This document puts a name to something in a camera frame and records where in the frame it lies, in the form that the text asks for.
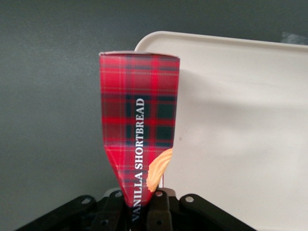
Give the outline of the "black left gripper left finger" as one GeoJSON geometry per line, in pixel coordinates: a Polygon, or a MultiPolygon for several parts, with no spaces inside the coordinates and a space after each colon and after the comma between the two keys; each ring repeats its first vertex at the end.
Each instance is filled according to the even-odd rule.
{"type": "Polygon", "coordinates": [[[18,228],[19,231],[126,231],[124,196],[112,191],[100,201],[79,196],[18,228]]]}

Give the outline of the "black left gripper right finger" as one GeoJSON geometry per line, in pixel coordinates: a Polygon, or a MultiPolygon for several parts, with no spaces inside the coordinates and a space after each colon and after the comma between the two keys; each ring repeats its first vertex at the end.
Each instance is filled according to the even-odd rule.
{"type": "Polygon", "coordinates": [[[172,189],[157,190],[147,214],[148,231],[254,231],[236,217],[196,195],[176,198],[172,189]]]}

